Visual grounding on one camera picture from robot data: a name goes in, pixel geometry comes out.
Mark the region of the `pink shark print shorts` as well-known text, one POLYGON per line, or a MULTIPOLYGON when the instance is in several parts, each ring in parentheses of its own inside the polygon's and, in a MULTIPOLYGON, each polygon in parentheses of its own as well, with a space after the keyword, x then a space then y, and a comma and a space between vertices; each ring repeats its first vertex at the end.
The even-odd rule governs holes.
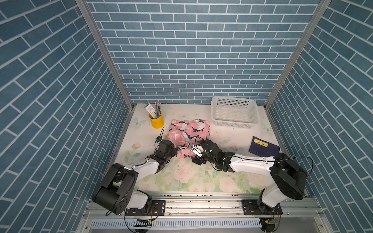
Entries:
POLYGON ((209 140, 210 122, 195 119, 191 121, 172 120, 167 140, 171 141, 176 148, 177 158, 195 157, 196 154, 187 147, 189 144, 200 143, 202 139, 209 140))

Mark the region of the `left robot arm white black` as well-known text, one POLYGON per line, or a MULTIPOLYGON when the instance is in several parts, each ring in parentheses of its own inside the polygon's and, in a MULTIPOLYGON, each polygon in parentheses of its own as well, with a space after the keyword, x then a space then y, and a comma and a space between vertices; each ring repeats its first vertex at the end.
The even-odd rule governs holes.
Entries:
POLYGON ((116 215, 126 210, 135 211, 138 215, 150 214, 152 197, 143 191, 135 191, 136 183, 160 172, 176 155, 174 144, 161 140, 155 152, 147 156, 144 162, 131 167, 113 164, 94 193, 93 202, 116 215))

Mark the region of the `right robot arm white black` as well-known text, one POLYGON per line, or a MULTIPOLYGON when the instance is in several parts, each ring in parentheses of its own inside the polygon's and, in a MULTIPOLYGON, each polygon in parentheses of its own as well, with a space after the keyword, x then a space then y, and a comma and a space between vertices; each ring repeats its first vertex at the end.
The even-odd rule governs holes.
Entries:
POLYGON ((209 162, 223 172, 248 172, 272 179, 271 185, 262 189, 257 204, 274 208, 285 199, 302 200, 309 173, 293 158, 284 153, 270 157, 252 157, 222 151, 213 141, 190 143, 187 148, 196 154, 193 163, 209 162))

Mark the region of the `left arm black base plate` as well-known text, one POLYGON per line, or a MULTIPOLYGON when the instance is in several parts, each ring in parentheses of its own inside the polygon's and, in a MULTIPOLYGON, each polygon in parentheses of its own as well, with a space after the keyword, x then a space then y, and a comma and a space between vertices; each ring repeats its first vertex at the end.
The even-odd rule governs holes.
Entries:
POLYGON ((142 209, 129 208, 126 209, 126 216, 164 216, 166 208, 165 200, 152 200, 147 202, 142 209))

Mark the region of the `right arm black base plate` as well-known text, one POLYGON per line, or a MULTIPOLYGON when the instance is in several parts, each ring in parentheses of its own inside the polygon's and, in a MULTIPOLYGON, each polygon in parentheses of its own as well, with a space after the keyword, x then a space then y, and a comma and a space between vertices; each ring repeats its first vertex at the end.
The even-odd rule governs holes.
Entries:
POLYGON ((275 207, 268 207, 263 203, 258 203, 258 200, 245 199, 242 200, 242 209, 245 216, 249 215, 282 215, 283 211, 278 203, 275 207))

